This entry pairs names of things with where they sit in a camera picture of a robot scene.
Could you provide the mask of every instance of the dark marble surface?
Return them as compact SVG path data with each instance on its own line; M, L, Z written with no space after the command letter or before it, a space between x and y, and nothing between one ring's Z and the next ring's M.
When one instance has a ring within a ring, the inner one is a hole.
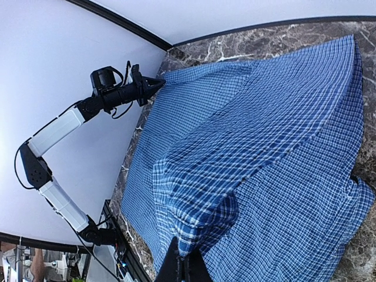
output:
M354 34L363 62L364 138L354 174L376 187L376 22L331 22L260 28L205 39L171 49L159 71L165 72L209 62L273 58L284 53ZM134 251L152 279L153 258L143 240L121 215L119 205L127 172L152 103L143 109L112 197L111 207ZM376 204L347 246L332 281L376 281Z

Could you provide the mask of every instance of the white wall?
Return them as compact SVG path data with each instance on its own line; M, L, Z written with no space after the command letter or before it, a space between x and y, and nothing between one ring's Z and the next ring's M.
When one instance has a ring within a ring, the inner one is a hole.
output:
M375 0L94 0L171 44L244 26L317 16L376 16Z
M91 95L92 71L112 65L124 72L129 59L155 76L165 53L63 0L0 1L0 18L0 232L78 243L43 197L19 185L14 154L67 106ZM45 155L94 220L112 195L139 114L137 103L119 120L101 113Z

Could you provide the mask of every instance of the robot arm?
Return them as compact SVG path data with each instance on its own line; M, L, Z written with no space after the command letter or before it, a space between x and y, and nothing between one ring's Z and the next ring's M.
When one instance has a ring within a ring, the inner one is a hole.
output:
M99 229L96 226L95 222L61 188L42 156L65 136L94 118L101 110L110 113L115 107L134 100L143 106L165 83L163 79L143 77L139 72L139 65L134 65L131 73L132 82L115 85L114 72L123 80L122 75L112 67L94 71L90 76L93 95L74 104L19 148L28 182L81 238L96 245L115 244L115 232Z

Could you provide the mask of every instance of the plaid fabric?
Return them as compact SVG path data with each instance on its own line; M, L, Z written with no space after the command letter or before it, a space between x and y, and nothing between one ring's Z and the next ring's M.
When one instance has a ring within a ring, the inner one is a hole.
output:
M231 73L242 79L231 80ZM171 73L164 90L172 92L162 97L176 95L174 88L195 101L222 92L213 83L216 74L233 94L194 127L163 128L179 137L157 149L153 171L143 171L149 181L153 172L154 185L141 187L156 217L124 205L123 212L157 223L152 235L131 220L157 269L177 236L182 255L195 247L206 254L214 281L328 280L373 201L367 185L350 179L363 126L361 61L352 36L268 61ZM179 118L196 110L159 105L148 130L166 113ZM155 138L145 131L140 143ZM138 173L132 164L129 181ZM128 183L124 198L132 190Z
M232 66L236 63L206 65L170 72L164 76L165 86L158 92L127 177L122 199L122 213L144 238L159 269L167 248L158 238L153 196L152 168L182 137L197 128L214 112L225 106L246 81L252 66L243 74ZM200 79L205 76L209 81Z

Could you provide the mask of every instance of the black cable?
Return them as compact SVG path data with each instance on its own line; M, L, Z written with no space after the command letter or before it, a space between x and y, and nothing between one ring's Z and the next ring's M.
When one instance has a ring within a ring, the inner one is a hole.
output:
M115 112L112 114L112 119L118 119L118 118L121 118L123 115L125 115L127 112L128 112L128 110L130 109L130 107L132 107L132 105L133 105L133 101L131 101L131 103L130 103L130 105L129 105L129 107L124 111L124 112L122 112L119 116L115 116L116 115L116 112L118 111L117 110L117 108L115 108Z
M21 181L21 179L19 178L18 173L17 173L16 161L17 161L17 155L18 155L18 153L19 153L20 148L21 148L21 146L18 147L17 152L16 152L16 155L14 156L14 172L15 172L15 174L16 174L16 177L17 177L17 179L18 179L19 184L21 184L23 188L28 189L28 190L31 190L31 189L34 189L34 187L26 187L26 186L22 183L22 181Z
M103 219L100 223L97 224L97 226L100 226L101 224L107 222L111 218L111 215Z
M112 256L113 256L113 259L114 259L114 261L116 261L116 262L118 261L118 260L117 260L117 258L115 257L115 254L116 254L116 252L117 252L117 250L118 250L118 248L117 248L117 247L118 247L118 245L116 244L116 245L115 245L115 251L113 252L113 255L112 255Z
M27 249L27 247L25 247L25 248L20 248L19 247L19 245L16 245L16 253L14 254L14 256L11 256L11 257L15 257L15 267L17 267L17 262L19 262L19 261L23 261L22 260L22 258L19 258L19 257L17 257L17 250L21 250L21 251L24 251L24 250L26 250Z
M109 69L110 69L112 72L116 73L118 76L120 76L120 79L122 80L122 81L120 81L117 85L115 85L115 88L118 88L118 87L122 86L123 83L124 83L124 79L126 79L126 78L124 78L123 75L122 75L122 73L119 72L117 69L115 69L115 68L113 68L113 67L111 67L111 66L109 67Z
M77 101L77 102L71 104L68 108L66 108L66 109L65 109L65 110L59 115L59 117L62 116L63 114L65 114L65 113L66 113L71 107L77 105L77 104L78 104L79 102L81 102L81 101L82 101L82 100ZM47 123L44 127L42 127L41 129L39 129L39 130L38 130L33 136L37 135L37 134L38 134L43 128L45 128L47 125L49 125L49 124L50 124L51 122L53 122L55 119L56 119L56 118L54 118L52 121L50 121L49 123ZM19 176L18 176L17 166L16 166L16 160L17 160L17 155L18 155L20 149L21 149L21 146L18 147L18 149L17 149L17 151L16 151L16 155L14 156L14 172L15 172L15 174L16 174L16 177L17 177L17 179L18 179L19 184L21 184L21 186L22 186L23 188L28 189L28 190L31 190L31 189L34 189L34 187L26 187L26 186L22 183L21 179L20 179Z
M91 255L91 256L93 256L93 258L109 273L109 274L111 274L111 276L113 277L113 278L115 278L116 279L116 281L117 282L120 282L120 279L115 275L115 274L113 274L112 273L112 271L110 271L95 255L94 255L94 253L92 252L92 251L90 251L89 249L88 249L88 247L84 244L84 242L82 241L82 239L81 239L81 237L80 237L80 235L78 235L78 233L77 233L77 231L71 226L71 224L67 221L67 223L68 223L68 225L71 227L71 229L73 230L73 232L76 234L76 236L77 236L77 238L80 240L80 242L81 242L81 244L82 244L82 246L85 248L85 250Z
M125 67L125 76L124 76L124 80L123 80L123 83L121 84L121 86L123 86L126 81L127 81L127 78L128 78L128 74L129 74L129 70L131 69L132 65L130 64L130 61L127 61L127 65Z

